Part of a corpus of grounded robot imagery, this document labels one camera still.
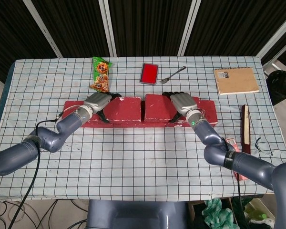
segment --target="fork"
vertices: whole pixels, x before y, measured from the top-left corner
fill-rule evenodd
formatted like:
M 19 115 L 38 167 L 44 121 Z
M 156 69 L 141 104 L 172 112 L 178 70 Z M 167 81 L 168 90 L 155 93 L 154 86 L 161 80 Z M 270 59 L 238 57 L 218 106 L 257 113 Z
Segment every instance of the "fork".
M 177 73 L 181 72 L 181 71 L 184 70 L 184 69 L 186 69 L 185 66 L 183 66 L 182 68 L 180 68 L 178 71 L 176 71 L 176 72 L 175 72 L 174 74 L 172 74 L 170 77 L 167 77 L 167 78 L 161 80 L 160 83 L 164 84 L 164 83 L 169 82 L 169 80 L 171 79 L 171 77 L 172 77 L 173 75 L 176 75 Z

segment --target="green snack bag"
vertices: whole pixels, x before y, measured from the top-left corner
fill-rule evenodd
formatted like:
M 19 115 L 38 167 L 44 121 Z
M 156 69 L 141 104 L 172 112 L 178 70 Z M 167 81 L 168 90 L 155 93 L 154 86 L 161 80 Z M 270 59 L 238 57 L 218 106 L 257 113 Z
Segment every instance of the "green snack bag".
M 98 92 L 109 92 L 108 71 L 112 63 L 105 61 L 101 57 L 93 57 L 93 84 L 91 88 Z

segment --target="robotic hand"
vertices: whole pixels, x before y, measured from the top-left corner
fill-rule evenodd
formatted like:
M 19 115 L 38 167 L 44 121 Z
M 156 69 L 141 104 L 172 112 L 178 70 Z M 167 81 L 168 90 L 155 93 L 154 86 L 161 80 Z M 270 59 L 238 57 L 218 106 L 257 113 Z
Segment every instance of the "robotic hand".
M 197 110 L 189 94 L 175 92 L 163 95 L 171 99 L 180 115 L 186 116 L 187 122 L 206 145 L 204 158 L 208 163 L 234 170 L 274 191 L 277 203 L 275 229 L 286 229 L 286 163 L 275 167 L 252 155 L 235 152 Z
M 93 114 L 99 114 L 100 118 L 106 121 L 102 111 L 116 97 L 121 97 L 121 95 L 94 93 L 84 101 L 84 105 L 57 123 L 58 133 L 45 127 L 38 127 L 23 142 L 1 151 L 0 176 L 10 174 L 35 160 L 39 147 L 52 153 L 60 150 L 66 139 Z

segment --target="white tablecloth with black grid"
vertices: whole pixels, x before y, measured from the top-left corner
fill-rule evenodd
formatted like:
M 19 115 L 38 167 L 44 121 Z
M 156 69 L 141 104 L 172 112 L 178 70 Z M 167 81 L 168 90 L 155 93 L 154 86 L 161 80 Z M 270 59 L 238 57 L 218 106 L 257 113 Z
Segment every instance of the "white tablecloth with black grid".
M 250 110 L 252 155 L 274 165 L 286 162 L 286 146 L 269 99 L 257 57 L 119 57 L 109 71 L 110 92 L 122 96 L 183 91 L 213 100 L 215 130 L 240 146 L 240 107 Z M 166 84 L 139 83 L 143 62 L 159 65 L 158 80 L 187 68 Z M 253 68 L 258 93 L 219 95 L 214 68 Z M 65 101 L 94 93 L 92 58 L 16 61 L 0 123 L 0 151 L 23 140 L 45 119 L 54 119 Z M 55 130 L 53 124 L 46 124 Z M 255 147 L 258 141 L 259 150 Z M 40 169 L 30 198 L 188 201 L 237 195 L 232 171 L 208 164 L 204 145 L 189 127 L 79 128 L 56 153 L 41 152 Z M 22 197 L 37 160 L 0 177 L 0 200 Z M 271 192 L 251 180 L 241 181 L 245 195 Z

